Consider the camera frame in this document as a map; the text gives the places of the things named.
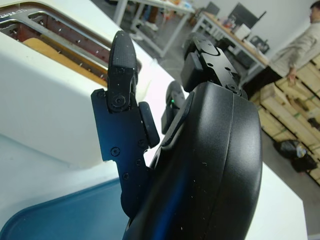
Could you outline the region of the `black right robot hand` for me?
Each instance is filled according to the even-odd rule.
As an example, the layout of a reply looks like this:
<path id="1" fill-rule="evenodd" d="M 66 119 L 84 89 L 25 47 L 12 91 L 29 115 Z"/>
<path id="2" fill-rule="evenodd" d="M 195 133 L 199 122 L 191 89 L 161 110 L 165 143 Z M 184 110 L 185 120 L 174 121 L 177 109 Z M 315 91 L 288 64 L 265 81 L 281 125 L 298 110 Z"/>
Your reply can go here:
<path id="1" fill-rule="evenodd" d="M 157 132 L 136 101 L 138 61 L 130 36 L 112 41 L 107 90 L 91 102 L 104 161 L 114 161 L 125 240 L 243 240 L 262 181 L 260 118 L 223 51 L 198 32 L 184 49 L 181 82 L 167 89 Z"/>

